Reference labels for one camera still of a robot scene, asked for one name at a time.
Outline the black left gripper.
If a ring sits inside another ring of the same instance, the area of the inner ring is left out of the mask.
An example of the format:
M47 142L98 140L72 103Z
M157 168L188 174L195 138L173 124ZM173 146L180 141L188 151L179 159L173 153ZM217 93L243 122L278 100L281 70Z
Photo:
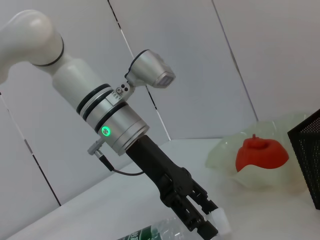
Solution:
M196 229L203 240L217 236L218 230L186 198L190 196L204 213L211 213L218 206L208 193L183 167L177 166L147 135L138 138L126 154L149 177L159 190L161 201L171 208L186 228Z

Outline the clear bottle green label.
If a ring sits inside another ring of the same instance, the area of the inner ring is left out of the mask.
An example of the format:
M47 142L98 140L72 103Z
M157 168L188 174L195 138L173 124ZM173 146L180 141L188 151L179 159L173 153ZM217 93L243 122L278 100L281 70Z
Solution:
M222 208L217 208L204 216L217 230L211 240L227 240L231 236L231 226ZM189 231L177 217L167 218L147 226L118 240L203 240L196 230Z

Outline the red orange fruit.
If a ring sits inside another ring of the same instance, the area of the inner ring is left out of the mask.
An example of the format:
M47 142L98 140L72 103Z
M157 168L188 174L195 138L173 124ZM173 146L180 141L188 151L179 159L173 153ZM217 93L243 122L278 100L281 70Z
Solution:
M240 172L252 165L271 170L283 166L288 160L288 152L277 140L260 138L253 134L251 138L245 139L239 148L235 168Z

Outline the translucent green fruit plate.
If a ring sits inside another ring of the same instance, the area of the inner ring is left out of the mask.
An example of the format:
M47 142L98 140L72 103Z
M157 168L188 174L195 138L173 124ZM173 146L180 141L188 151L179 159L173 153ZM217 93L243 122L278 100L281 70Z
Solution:
M258 121L234 135L226 136L209 152L205 166L218 170L247 190L303 192L307 186L288 137L288 131L309 116L309 113L304 112L289 113L271 121ZM237 153L244 141L252 137L280 143L288 153L286 163L272 169L249 164L237 170Z

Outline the black mesh pen holder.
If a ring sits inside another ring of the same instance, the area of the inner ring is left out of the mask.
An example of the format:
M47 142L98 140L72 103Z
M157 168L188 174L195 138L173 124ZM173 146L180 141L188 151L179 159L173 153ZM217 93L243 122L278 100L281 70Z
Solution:
M314 207L320 210L320 109L287 134Z

